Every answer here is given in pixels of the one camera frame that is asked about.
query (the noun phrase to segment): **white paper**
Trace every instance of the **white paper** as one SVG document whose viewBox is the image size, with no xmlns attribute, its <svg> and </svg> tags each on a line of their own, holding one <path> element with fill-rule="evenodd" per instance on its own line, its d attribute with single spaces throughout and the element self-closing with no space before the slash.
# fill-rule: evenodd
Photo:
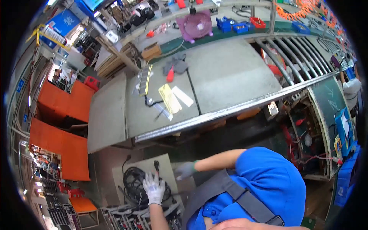
<svg viewBox="0 0 368 230">
<path fill-rule="evenodd" d="M 174 86 L 171 91 L 177 96 L 184 104 L 186 104 L 188 107 L 191 106 L 194 101 L 186 95 L 183 91 L 181 91 L 177 86 Z"/>
<path fill-rule="evenodd" d="M 349 134 L 349 122 L 346 120 L 346 117 L 344 116 L 344 114 L 341 116 L 341 122 L 343 123 L 345 136 L 347 137 Z"/>
</svg>

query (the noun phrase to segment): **gray glove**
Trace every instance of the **gray glove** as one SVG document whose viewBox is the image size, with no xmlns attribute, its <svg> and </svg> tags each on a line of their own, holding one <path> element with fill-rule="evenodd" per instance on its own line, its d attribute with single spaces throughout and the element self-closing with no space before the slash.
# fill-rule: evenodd
<svg viewBox="0 0 368 230">
<path fill-rule="evenodd" d="M 195 163 L 196 161 L 195 162 L 185 162 L 184 164 L 180 165 L 175 170 L 175 174 L 179 175 L 176 179 L 183 180 L 193 175 L 193 173 L 197 172 L 197 170 L 194 168 Z"/>
</svg>

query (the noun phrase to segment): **strap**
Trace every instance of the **strap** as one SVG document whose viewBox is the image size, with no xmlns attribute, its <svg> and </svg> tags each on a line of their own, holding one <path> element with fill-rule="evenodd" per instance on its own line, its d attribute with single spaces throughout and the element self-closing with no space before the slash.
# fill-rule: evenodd
<svg viewBox="0 0 368 230">
<path fill-rule="evenodd" d="M 233 181 L 226 188 L 226 192 L 258 223 L 284 226 L 280 216 L 275 216 L 261 201 Z"/>
</svg>

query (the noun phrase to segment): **white label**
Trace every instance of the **white label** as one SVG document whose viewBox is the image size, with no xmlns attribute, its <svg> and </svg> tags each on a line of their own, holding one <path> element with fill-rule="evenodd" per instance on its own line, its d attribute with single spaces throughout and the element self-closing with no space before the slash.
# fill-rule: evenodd
<svg viewBox="0 0 368 230">
<path fill-rule="evenodd" d="M 172 88 L 171 91 L 188 107 L 194 103 L 194 101 L 183 91 L 181 91 L 177 86 L 174 86 L 174 88 Z"/>
</svg>

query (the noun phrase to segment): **monitor screen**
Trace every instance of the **monitor screen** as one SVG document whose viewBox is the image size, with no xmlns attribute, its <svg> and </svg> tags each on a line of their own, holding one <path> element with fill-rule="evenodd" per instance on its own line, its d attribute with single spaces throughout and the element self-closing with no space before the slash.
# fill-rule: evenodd
<svg viewBox="0 0 368 230">
<path fill-rule="evenodd" d="M 83 0 L 83 2 L 86 4 L 86 6 L 89 7 L 92 12 L 95 11 L 95 9 L 99 7 L 104 1 L 105 0 Z"/>
</svg>

